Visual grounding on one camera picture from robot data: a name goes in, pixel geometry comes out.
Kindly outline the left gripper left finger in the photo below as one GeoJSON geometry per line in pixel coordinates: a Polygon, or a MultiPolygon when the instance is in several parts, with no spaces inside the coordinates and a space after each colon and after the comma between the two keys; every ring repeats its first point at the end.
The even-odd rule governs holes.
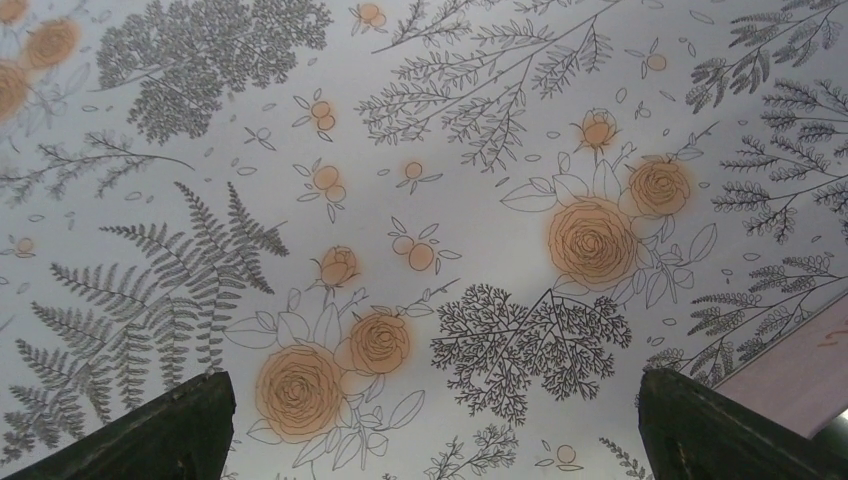
{"type": "Polygon", "coordinates": [[[234,435],[231,377],[201,374],[13,479],[218,479],[234,435]]]}

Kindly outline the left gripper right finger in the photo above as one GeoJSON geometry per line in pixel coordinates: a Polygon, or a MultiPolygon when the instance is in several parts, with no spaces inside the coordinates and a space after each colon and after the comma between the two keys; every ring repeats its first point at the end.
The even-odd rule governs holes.
{"type": "Polygon", "coordinates": [[[638,429],[656,479],[845,479],[847,459],[673,370],[642,375],[638,429]]]}

